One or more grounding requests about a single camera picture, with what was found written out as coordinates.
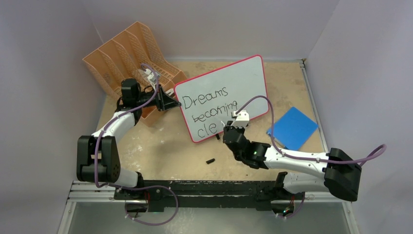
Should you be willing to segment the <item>pink-framed whiteboard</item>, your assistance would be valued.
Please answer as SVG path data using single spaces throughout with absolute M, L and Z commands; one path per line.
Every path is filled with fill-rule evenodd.
M 194 143 L 223 131 L 220 121 L 232 119 L 232 112 L 247 110 L 250 119 L 266 114 L 268 96 L 263 58 L 254 55 L 205 74 L 179 82 L 174 92 L 181 102 L 181 112 Z

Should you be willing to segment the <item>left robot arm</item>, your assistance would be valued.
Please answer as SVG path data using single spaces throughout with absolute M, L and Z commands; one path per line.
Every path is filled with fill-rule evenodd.
M 168 95 L 153 79 L 152 91 L 141 90 L 137 80 L 121 82 L 121 97 L 112 118 L 98 131 L 81 136 L 77 141 L 76 176 L 79 181 L 126 188 L 132 199 L 145 194 L 144 180 L 139 172 L 121 166 L 117 143 L 140 120 L 144 107 L 166 111 L 180 107 L 181 103 Z

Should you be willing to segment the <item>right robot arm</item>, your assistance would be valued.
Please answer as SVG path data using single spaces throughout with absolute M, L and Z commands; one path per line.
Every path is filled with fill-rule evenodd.
M 274 194 L 286 198 L 303 192 L 329 192 L 341 200 L 358 199 L 361 166 L 343 150 L 307 153 L 277 149 L 273 145 L 248 140 L 244 128 L 224 126 L 223 143 L 236 161 L 253 169 L 281 169 L 274 184 Z

